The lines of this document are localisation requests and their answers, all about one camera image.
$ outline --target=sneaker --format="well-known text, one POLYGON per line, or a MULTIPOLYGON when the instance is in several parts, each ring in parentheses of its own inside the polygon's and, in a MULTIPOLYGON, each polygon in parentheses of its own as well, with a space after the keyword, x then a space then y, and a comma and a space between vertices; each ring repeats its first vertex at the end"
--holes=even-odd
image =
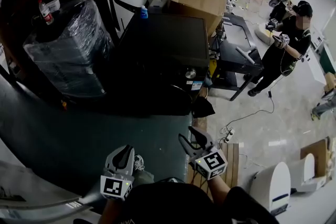
POLYGON ((254 97, 254 96, 256 96, 256 95, 259 94, 259 93, 260 93, 259 91, 255 91, 254 89, 249 90, 249 91, 247 92, 247 94, 248 94, 249 96, 251 96, 251 97, 254 97))
POLYGON ((140 155, 134 156, 134 170, 144 170, 145 166, 143 165, 144 161, 140 155))
POLYGON ((313 109, 310 111, 310 116, 311 116, 311 119, 314 121, 314 120, 320 120, 321 117, 320 116, 317 116, 316 114, 313 113, 313 109))

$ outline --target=plastic-wrapped machine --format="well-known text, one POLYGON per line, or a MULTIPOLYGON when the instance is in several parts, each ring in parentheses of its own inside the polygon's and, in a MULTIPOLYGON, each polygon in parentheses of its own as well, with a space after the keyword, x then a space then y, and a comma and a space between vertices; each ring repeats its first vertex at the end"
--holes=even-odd
POLYGON ((93 0, 68 3, 52 25, 38 27, 24 43, 33 62, 69 98, 106 94, 112 48, 93 0))

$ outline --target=black shirt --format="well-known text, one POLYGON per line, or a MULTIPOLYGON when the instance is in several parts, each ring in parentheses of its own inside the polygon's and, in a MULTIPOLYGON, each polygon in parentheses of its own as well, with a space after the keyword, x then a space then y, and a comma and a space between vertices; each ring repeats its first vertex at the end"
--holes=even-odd
MULTIPOLYGON (((303 37, 307 33, 310 33, 309 31, 304 31, 301 29, 298 29, 295 25, 296 22, 296 16, 290 16, 282 21, 283 23, 283 31, 282 34, 288 35, 290 41, 289 45, 297 50, 301 55, 304 55, 307 52, 307 49, 310 45, 310 35, 303 37)), ((278 49, 274 44, 270 46, 270 48, 265 53, 263 59, 263 65, 264 67, 274 67, 279 66, 280 63, 282 66, 282 70, 284 70, 286 67, 288 67, 290 64, 296 61, 296 59, 290 55, 288 52, 285 51, 285 49, 278 49)))
POLYGON ((203 190, 184 183, 135 187, 123 203, 118 223, 232 224, 232 219, 242 223, 254 219, 258 224, 278 224, 274 216, 239 187, 232 188, 219 207, 203 190))

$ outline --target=sticker label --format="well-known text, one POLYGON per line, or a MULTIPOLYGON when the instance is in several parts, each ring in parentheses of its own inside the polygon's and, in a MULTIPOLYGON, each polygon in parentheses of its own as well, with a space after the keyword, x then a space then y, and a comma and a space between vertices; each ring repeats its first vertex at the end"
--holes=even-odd
POLYGON ((200 90, 202 87, 203 81, 194 81, 193 85, 191 86, 192 91, 200 90))

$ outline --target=wooden pallet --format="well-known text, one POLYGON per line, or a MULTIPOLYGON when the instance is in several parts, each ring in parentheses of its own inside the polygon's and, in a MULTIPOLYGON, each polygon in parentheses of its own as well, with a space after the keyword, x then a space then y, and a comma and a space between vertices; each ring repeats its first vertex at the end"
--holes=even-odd
MULTIPOLYGON (((222 151, 227 159, 228 166, 225 173, 221 175, 221 178, 230 188, 233 188, 238 184, 239 144, 222 143, 222 151)), ((188 167, 187 183, 201 188, 212 199, 205 178, 200 173, 194 171, 190 165, 188 167)))

